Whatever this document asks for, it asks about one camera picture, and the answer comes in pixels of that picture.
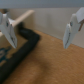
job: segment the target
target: black object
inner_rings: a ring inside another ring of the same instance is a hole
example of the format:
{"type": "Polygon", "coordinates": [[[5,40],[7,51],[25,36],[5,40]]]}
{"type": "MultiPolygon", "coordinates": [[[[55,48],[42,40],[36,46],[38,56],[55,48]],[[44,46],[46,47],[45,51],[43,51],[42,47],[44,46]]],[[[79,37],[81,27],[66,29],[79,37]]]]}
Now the black object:
{"type": "Polygon", "coordinates": [[[18,64],[34,49],[40,39],[38,34],[34,33],[30,29],[25,29],[23,27],[23,23],[20,23],[18,28],[19,34],[28,39],[28,42],[26,42],[16,53],[14,53],[13,57],[0,68],[0,84],[4,82],[4,80],[14,71],[18,64]]]}

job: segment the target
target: brown surface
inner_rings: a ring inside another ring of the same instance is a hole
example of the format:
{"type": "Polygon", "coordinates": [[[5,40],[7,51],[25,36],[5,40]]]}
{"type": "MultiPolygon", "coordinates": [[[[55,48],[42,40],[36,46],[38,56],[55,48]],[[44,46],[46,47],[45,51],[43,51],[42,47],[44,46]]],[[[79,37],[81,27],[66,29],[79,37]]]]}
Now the brown surface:
{"type": "Polygon", "coordinates": [[[41,40],[4,84],[84,84],[84,49],[37,32],[41,40]]]}

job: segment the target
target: white wall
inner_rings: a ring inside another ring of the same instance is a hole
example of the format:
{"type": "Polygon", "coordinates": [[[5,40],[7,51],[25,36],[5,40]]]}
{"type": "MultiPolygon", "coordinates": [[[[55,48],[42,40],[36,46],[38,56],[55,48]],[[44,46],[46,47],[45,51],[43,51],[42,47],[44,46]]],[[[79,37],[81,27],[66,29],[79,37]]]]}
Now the white wall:
{"type": "MultiPolygon", "coordinates": [[[[35,29],[46,34],[63,39],[66,24],[79,8],[41,8],[35,10],[35,29]]],[[[18,17],[28,9],[12,9],[11,14],[18,17]]],[[[84,48],[84,27],[74,38],[73,44],[84,48]]]]}

